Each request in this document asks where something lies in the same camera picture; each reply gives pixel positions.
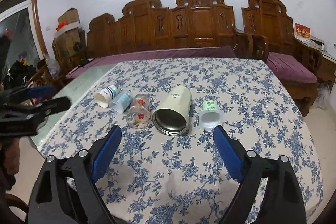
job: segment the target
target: floor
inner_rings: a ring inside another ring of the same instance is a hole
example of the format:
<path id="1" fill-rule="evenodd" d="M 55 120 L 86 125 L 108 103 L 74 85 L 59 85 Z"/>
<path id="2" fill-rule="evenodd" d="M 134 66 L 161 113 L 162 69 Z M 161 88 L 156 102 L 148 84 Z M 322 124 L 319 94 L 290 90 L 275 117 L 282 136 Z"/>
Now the floor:
<path id="1" fill-rule="evenodd" d="M 329 106 L 327 109 L 311 109 L 305 117 L 311 135 L 313 136 L 317 149 L 323 176 L 323 202 L 309 219 L 312 224 L 328 203 L 336 189 L 336 113 Z M 20 172 L 16 175 L 16 184 L 10 193 L 18 196 L 28 203 L 31 189 L 40 171 L 44 159 L 29 142 L 29 139 L 22 138 L 20 156 Z M 15 213 L 24 218 L 20 210 Z"/>

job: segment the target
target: metal screw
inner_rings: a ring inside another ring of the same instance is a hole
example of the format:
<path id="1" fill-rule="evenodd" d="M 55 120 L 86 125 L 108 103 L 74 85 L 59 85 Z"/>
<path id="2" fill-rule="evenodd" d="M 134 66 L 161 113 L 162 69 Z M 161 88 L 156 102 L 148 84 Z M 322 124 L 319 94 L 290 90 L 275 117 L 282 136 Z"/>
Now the metal screw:
<path id="1" fill-rule="evenodd" d="M 79 153 L 78 153 L 78 155 L 80 156 L 80 157 L 85 157 L 86 155 L 87 155 L 87 150 L 81 150 Z"/>
<path id="2" fill-rule="evenodd" d="M 283 162 L 288 162 L 288 158 L 286 157 L 286 156 L 281 156 L 280 157 L 280 159 L 281 159 L 281 161 L 283 161 Z"/>
<path id="3" fill-rule="evenodd" d="M 249 150 L 249 151 L 247 152 L 247 155 L 248 155 L 250 158 L 254 158 L 254 157 L 257 155 L 257 153 L 254 152 L 253 150 Z"/>
<path id="4" fill-rule="evenodd" d="M 54 160 L 54 156 L 53 155 L 49 155 L 48 157 L 47 157 L 47 162 L 52 162 L 53 160 Z"/>

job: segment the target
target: cardboard box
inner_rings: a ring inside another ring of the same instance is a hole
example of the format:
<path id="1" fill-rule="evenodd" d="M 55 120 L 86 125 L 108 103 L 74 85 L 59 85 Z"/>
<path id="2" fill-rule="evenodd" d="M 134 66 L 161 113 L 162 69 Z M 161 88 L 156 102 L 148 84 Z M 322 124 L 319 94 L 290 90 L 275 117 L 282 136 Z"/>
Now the cardboard box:
<path id="1" fill-rule="evenodd" d="M 56 38 L 54 38 L 54 40 L 52 42 L 52 49 L 54 51 L 56 61 L 61 62 L 62 55 L 61 55 L 61 52 L 58 50 L 58 47 L 57 47 L 57 44 L 56 44 Z"/>
<path id="2" fill-rule="evenodd" d="M 68 24 L 79 21 L 78 10 L 71 8 L 58 18 L 58 23 L 67 22 Z"/>
<path id="3" fill-rule="evenodd" d="M 67 31 L 61 34 L 59 37 L 55 38 L 55 45 L 58 59 L 61 60 L 65 57 L 74 55 L 83 48 L 83 44 L 79 37 L 78 28 Z"/>

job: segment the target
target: plastic bag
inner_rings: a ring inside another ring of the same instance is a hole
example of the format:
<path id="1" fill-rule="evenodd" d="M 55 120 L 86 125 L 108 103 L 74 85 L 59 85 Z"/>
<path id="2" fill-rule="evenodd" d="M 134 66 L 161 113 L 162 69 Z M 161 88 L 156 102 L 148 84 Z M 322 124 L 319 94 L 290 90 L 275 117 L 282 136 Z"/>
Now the plastic bag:
<path id="1" fill-rule="evenodd" d="M 312 108 L 322 108 L 326 109 L 329 105 L 330 90 L 326 83 L 322 83 L 317 88 L 318 94 L 316 96 L 315 102 L 311 106 Z"/>
<path id="2" fill-rule="evenodd" d="M 47 63 L 48 70 L 53 78 L 56 78 L 61 73 L 61 67 L 59 63 L 55 60 L 49 57 L 47 54 L 43 54 L 45 62 Z"/>

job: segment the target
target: red decoration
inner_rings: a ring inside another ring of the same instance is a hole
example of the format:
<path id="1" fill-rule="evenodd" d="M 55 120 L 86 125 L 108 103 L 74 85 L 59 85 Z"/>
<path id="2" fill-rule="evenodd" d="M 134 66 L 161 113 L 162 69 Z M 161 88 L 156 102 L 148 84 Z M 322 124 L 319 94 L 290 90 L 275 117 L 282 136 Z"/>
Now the red decoration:
<path id="1" fill-rule="evenodd" d="M 68 25 L 68 22 L 64 21 L 64 22 L 59 23 L 59 25 L 56 28 L 56 31 L 61 30 L 65 25 Z"/>
<path id="2" fill-rule="evenodd" d="M 138 114 L 138 118 L 139 118 L 140 120 L 142 120 L 144 117 L 145 117 L 144 114 L 142 114 L 142 113 L 139 113 L 139 114 Z"/>
<path id="3" fill-rule="evenodd" d="M 138 100 L 138 104 L 139 104 L 139 105 L 144 105 L 145 103 L 146 103 L 146 102 L 145 102 L 144 100 L 142 100 L 142 99 L 139 99 L 139 100 Z"/>

